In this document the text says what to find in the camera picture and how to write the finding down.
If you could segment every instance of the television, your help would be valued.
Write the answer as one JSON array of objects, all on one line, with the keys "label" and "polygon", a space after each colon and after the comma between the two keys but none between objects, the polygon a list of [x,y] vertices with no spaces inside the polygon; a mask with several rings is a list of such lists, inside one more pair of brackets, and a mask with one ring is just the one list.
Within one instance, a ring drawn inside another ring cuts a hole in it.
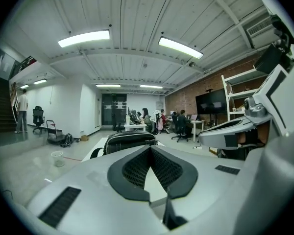
[{"label": "television", "polygon": [[197,114],[227,113],[224,89],[196,96]]}]

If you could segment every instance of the white shelf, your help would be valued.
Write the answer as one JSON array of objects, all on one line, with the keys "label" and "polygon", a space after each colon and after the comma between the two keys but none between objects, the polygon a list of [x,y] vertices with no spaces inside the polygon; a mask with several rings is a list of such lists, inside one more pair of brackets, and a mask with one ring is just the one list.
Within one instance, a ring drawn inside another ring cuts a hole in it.
[{"label": "white shelf", "polygon": [[244,83],[259,77],[268,76],[268,74],[258,71],[256,69],[248,70],[232,77],[225,78],[224,81],[230,85]]},{"label": "white shelf", "polygon": [[245,114],[245,112],[229,112],[230,115]]},{"label": "white shelf", "polygon": [[227,95],[227,97],[232,98],[232,99],[247,98],[247,97],[250,97],[250,96],[254,95],[254,93],[256,91],[258,91],[258,89],[249,90],[249,91],[245,91],[245,92],[234,93],[234,94],[229,94],[229,95]]}]

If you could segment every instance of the table leg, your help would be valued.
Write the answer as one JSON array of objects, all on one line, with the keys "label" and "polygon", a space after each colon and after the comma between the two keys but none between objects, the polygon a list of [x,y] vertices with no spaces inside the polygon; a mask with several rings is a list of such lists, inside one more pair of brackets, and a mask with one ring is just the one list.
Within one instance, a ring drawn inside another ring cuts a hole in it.
[{"label": "table leg", "polygon": [[194,125],[194,133],[193,133],[193,142],[195,142],[195,139],[196,139],[196,124],[195,123],[193,123],[193,125]]}]

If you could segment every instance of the black backpack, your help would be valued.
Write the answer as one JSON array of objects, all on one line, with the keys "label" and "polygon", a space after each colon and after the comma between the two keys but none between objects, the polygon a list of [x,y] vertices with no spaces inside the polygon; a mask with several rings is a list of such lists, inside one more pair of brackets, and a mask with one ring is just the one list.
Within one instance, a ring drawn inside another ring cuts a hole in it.
[{"label": "black backpack", "polygon": [[146,145],[146,144],[157,144],[156,137],[147,131],[126,131],[121,133],[112,134],[104,148],[95,149],[90,158],[96,158],[98,152],[103,149],[103,155],[114,153],[117,151],[125,150],[128,148]]},{"label": "black backpack", "polygon": [[67,135],[65,135],[61,146],[62,147],[70,147],[71,143],[73,143],[73,142],[74,142],[73,136],[70,133],[68,133]]}]

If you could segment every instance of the white corrugated ceiling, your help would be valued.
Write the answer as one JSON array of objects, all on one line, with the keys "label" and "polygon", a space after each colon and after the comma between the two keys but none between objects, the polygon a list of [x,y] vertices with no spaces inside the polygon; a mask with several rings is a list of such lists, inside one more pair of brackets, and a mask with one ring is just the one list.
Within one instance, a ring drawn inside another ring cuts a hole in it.
[{"label": "white corrugated ceiling", "polygon": [[[94,83],[126,83],[124,92],[158,94],[140,90],[137,82],[159,84],[165,94],[218,62],[249,51],[244,23],[266,12],[261,0],[25,0],[2,39],[64,76],[82,72]],[[105,29],[110,40],[65,48],[58,44]],[[161,36],[204,56],[198,60],[159,46]],[[194,68],[183,65],[190,61]]]}]

